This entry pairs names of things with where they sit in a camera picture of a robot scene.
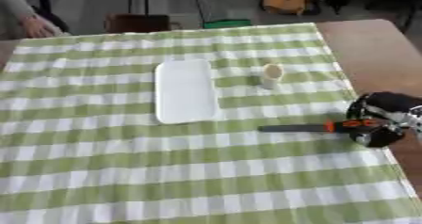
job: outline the small cup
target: small cup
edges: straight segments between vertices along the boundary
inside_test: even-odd
[[[283,75],[283,68],[279,65],[272,63],[265,65],[261,75],[262,87],[266,89],[275,89],[280,84]]]

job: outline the tablecloth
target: tablecloth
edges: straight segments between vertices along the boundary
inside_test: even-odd
[[[184,59],[210,62],[220,112],[160,124],[154,68]],[[256,131],[355,97],[314,24],[24,40],[0,79],[0,222],[422,223],[389,150]]]

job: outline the white tray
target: white tray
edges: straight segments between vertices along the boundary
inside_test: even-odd
[[[155,112],[160,122],[212,120],[218,110],[208,61],[169,61],[156,67]]]

